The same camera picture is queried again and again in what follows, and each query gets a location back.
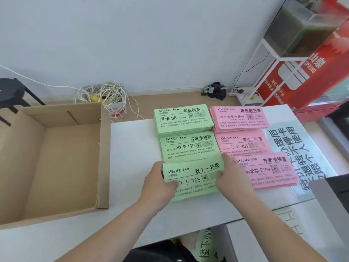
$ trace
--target stack of green flyers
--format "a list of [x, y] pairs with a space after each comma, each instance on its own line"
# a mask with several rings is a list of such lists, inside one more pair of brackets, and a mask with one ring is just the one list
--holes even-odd
[[212, 131], [160, 138], [162, 158], [166, 163], [188, 162], [220, 155]]
[[208, 131], [214, 126], [205, 104], [155, 109], [154, 121], [160, 138]]
[[162, 168], [165, 182], [179, 181], [172, 201], [180, 201], [218, 191], [217, 172], [224, 172], [224, 163], [218, 155], [190, 162], [164, 163]]

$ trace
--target person's left hand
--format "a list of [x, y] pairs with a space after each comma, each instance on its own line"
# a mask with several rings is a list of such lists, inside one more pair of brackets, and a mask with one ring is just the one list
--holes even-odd
[[139, 202], [146, 204], [150, 210], [156, 213], [161, 211], [170, 202], [178, 187], [178, 181], [166, 183], [161, 175], [163, 162], [153, 164], [149, 174], [144, 179]]

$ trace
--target forearm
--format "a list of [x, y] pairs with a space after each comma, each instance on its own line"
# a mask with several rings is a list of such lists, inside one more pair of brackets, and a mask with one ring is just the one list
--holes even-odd
[[245, 218], [269, 262], [325, 262], [307, 242], [277, 217], [256, 195], [237, 209]]
[[155, 214], [138, 201], [57, 262], [121, 262]]

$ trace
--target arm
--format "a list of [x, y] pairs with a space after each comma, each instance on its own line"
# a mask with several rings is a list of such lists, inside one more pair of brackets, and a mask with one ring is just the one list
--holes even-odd
[[136, 203], [56, 261], [123, 261], [151, 219], [170, 202], [176, 192], [178, 181], [165, 183], [161, 166], [162, 162], [154, 163]]
[[326, 262], [258, 198], [239, 163], [225, 153], [222, 157], [225, 172], [218, 173], [217, 188], [246, 220], [268, 261]]

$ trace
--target hand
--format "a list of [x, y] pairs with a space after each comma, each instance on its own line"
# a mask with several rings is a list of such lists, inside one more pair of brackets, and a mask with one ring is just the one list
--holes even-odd
[[251, 196], [255, 196], [254, 188], [242, 166], [228, 154], [223, 153], [224, 174], [217, 173], [216, 186], [223, 196], [235, 207], [244, 205]]
[[178, 187], [178, 181], [166, 183], [161, 175], [163, 162], [156, 162], [144, 179], [139, 202], [146, 204], [156, 215], [170, 202]]

